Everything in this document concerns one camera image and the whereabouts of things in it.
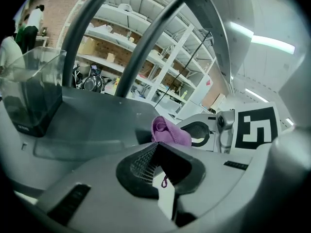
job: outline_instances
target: brick wall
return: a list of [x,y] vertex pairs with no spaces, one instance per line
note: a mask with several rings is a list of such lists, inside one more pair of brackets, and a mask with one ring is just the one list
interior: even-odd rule
[[78,0],[31,0],[27,12],[31,12],[36,6],[44,4],[43,27],[48,27],[48,46],[55,48],[65,23],[65,20]]
[[210,106],[215,102],[219,94],[222,93],[225,96],[229,94],[229,90],[226,86],[226,81],[221,74],[217,63],[213,65],[208,74],[213,80],[213,85],[206,94],[206,96],[202,99],[202,105],[206,108],[210,108]]

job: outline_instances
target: ceiling light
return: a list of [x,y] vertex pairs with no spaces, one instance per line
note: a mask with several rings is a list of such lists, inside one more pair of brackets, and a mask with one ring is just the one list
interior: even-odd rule
[[229,23],[229,25],[230,25],[230,27],[231,27],[233,30],[235,30],[235,31],[237,31],[237,32],[240,32],[240,33],[246,35],[246,36],[249,37],[249,38],[252,38],[253,35],[254,35],[254,32],[253,32],[253,31],[251,31],[251,30],[249,30],[249,29],[247,29],[247,28],[245,28],[245,27],[243,27],[243,26],[241,26],[241,25],[239,25],[239,24],[236,24],[236,23],[234,23],[234,22],[232,22],[232,21]]
[[265,103],[268,103],[269,101],[264,99],[263,97],[259,96],[258,94],[256,94],[253,91],[250,91],[249,89],[245,89],[245,91],[249,92],[250,94],[254,95],[255,97],[259,98],[260,100],[264,101]]
[[285,51],[285,52],[290,53],[290,54],[294,54],[294,52],[295,52],[295,47],[293,45],[282,42],[282,41],[278,41],[275,39],[271,39],[268,37],[254,35],[252,38],[252,42],[262,44],[262,45],[266,45],[266,46],[270,46],[272,48],[276,48],[276,49]]
[[294,125],[294,123],[288,118],[286,119],[286,121],[290,124],[290,125]]

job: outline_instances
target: black vent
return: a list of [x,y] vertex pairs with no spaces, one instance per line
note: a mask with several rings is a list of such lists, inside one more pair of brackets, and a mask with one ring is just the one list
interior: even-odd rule
[[229,166],[229,167],[233,167],[233,168],[237,168],[237,169],[241,169],[241,170],[246,170],[248,168],[247,164],[237,163],[237,162],[233,162],[233,161],[226,161],[224,163],[224,165]]
[[56,222],[66,226],[76,212],[88,192],[90,186],[77,184],[50,212],[48,216]]
[[197,7],[196,8],[196,12],[198,15],[198,20],[201,23],[202,27],[204,29],[212,29],[213,26],[209,20],[209,18],[206,16],[206,13],[204,12],[204,10],[201,7]]
[[223,67],[224,64],[223,64],[222,56],[221,56],[219,53],[216,53],[216,58],[217,58],[217,61],[218,61],[218,65],[219,65],[220,67]]
[[117,166],[117,178],[132,195],[158,199],[158,191],[152,186],[158,166],[179,195],[194,192],[205,177],[205,167],[199,160],[168,145],[154,143],[124,158]]

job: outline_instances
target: gray surface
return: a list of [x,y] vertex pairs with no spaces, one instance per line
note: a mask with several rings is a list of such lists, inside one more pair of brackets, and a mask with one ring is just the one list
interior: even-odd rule
[[0,156],[6,175],[36,196],[84,161],[151,141],[149,104],[63,87],[64,102],[42,138],[18,133],[0,102]]
[[[77,183],[91,186],[85,200],[69,221],[68,227],[83,233],[102,232],[167,232],[177,229],[157,205],[156,200],[132,196],[116,177],[118,163],[150,144],[132,147],[126,151],[91,160],[46,191],[37,206],[50,211]],[[227,160],[248,164],[250,157],[230,156],[171,145],[200,159],[207,175],[192,194],[180,196],[183,209],[202,216],[221,201],[236,185],[245,171],[224,166]]]
[[178,14],[183,4],[182,0],[172,0],[144,32],[121,75],[116,96],[123,98],[127,96],[148,54],[171,20]]
[[193,229],[197,233],[243,232],[246,207],[259,187],[270,146],[271,144],[261,145],[256,150],[249,167],[239,182],[212,210],[207,211],[200,219],[186,225],[178,232],[188,233]]
[[106,0],[86,0],[72,20],[62,50],[67,52],[63,71],[63,86],[71,87],[72,70],[82,37],[96,12]]
[[219,144],[221,153],[229,153],[232,146],[233,133],[232,129],[224,130],[220,133]]
[[48,212],[77,183],[84,183],[90,185],[91,189],[69,221],[69,228],[83,233],[157,233],[176,229],[175,224],[158,207],[157,200],[134,197],[116,177],[117,165],[124,157],[150,144],[85,163],[46,191],[39,198],[37,207]]
[[[294,129],[280,134],[271,145],[262,181],[245,213],[246,230],[254,224],[262,225],[275,212],[280,213],[277,210],[282,207],[288,213],[299,213],[284,206],[290,199],[305,203],[300,208],[308,211],[310,174],[311,130]],[[307,197],[301,200],[304,193],[298,191],[302,189]]]
[[244,170],[224,166],[223,164],[226,161],[242,164],[251,162],[251,158],[248,156],[189,149],[178,144],[170,144],[170,146],[199,159],[205,166],[206,176],[195,193],[185,194],[180,197],[183,208],[196,217],[201,217],[216,206],[219,201],[230,193],[245,173]]
[[220,111],[216,115],[216,121],[218,122],[218,118],[223,117],[224,120],[224,126],[220,127],[220,125],[217,123],[217,127],[219,132],[222,132],[223,130],[229,130],[232,128],[235,118],[235,110],[231,111]]

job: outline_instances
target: white shelving unit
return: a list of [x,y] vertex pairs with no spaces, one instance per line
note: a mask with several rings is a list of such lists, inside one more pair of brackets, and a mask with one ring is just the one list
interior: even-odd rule
[[[57,47],[60,47],[60,41],[65,28],[70,26],[70,16],[73,15],[74,10],[77,8],[78,5],[83,5],[82,1],[83,0],[78,0],[77,4],[70,12],[63,26],[61,35],[59,36]],[[130,4],[133,11],[128,12],[119,9],[118,6],[121,3]],[[163,5],[157,3],[154,0],[106,0],[105,4],[100,7],[94,18],[119,25],[139,35],[143,35],[152,23],[152,21],[163,10],[163,8]],[[194,34],[193,29],[193,25],[187,25],[179,17],[175,17],[169,23],[165,32],[163,32],[162,35],[159,37],[156,45],[162,49],[167,49],[167,53],[170,54],[170,57],[168,58],[168,60],[164,61],[164,57],[162,55],[154,54],[152,52],[149,53],[147,60],[153,63],[155,65],[155,68],[160,68],[161,71],[158,76],[150,77],[150,79],[148,79],[147,77],[143,77],[142,75],[137,76],[137,80],[146,84],[147,91],[149,92],[146,98],[147,101],[152,100],[157,90],[161,92],[167,91],[167,88],[161,84],[166,73],[169,73],[173,77],[176,77],[179,74],[179,71],[172,67],[173,61],[176,60],[182,66],[185,66],[191,58],[192,53],[201,43],[199,38]],[[113,43],[129,51],[133,51],[136,47],[136,44],[130,42],[125,36],[116,33],[109,33],[98,28],[87,28],[85,36]],[[196,55],[198,55],[199,59],[210,60],[211,65],[209,65],[208,69],[211,68],[216,60],[215,58],[212,58],[211,54],[204,45],[201,46]],[[124,71],[123,66],[111,63],[103,58],[81,54],[78,54],[77,56],[92,61],[94,63],[106,66],[121,73],[123,73]],[[203,82],[209,79],[206,67],[202,67],[196,61],[196,56],[187,66],[187,70],[189,71],[187,77],[180,75],[177,79],[187,86],[187,89],[189,90],[188,96],[182,99],[180,96],[180,91],[178,94],[172,91],[167,92],[168,95],[181,102],[182,111],[186,109],[185,105],[190,103],[190,99],[193,98],[195,94],[199,93],[198,88],[202,88]],[[194,84],[190,78],[192,74],[201,75],[201,81]]]
[[[109,67],[113,70],[116,70],[118,72],[121,72],[123,73],[124,72],[124,67],[116,64],[116,63],[112,63],[112,62],[109,62],[107,61],[106,59],[103,59],[103,58],[100,58],[100,57],[96,57],[96,56],[93,56],[93,55],[86,55],[86,54],[77,54],[78,57],[81,57],[83,59],[86,59],[86,60],[90,60],[94,63],[97,63],[97,64],[100,64],[100,65],[103,65],[105,67]],[[143,77],[142,75],[137,75],[136,77],[137,80],[147,84],[147,85],[150,85],[150,86],[153,86],[153,83],[148,80],[147,78]]]
[[[86,30],[85,36],[97,38],[99,40],[108,41],[110,43],[118,45],[129,51],[133,51],[136,47],[136,44],[133,42],[130,42],[125,36],[105,32],[102,30],[98,30],[96,28],[88,28]],[[165,62],[160,58],[159,55],[155,55],[152,53],[149,53],[147,60],[155,65],[159,65],[160,68],[162,68],[165,65]],[[173,67],[169,67],[168,73],[170,73],[174,77],[176,77],[179,74],[179,72],[175,70]],[[192,87],[193,89],[196,88],[195,85],[190,80],[188,80],[186,77],[184,77],[182,74],[179,75],[177,79],[181,82],[186,83],[188,86]]]

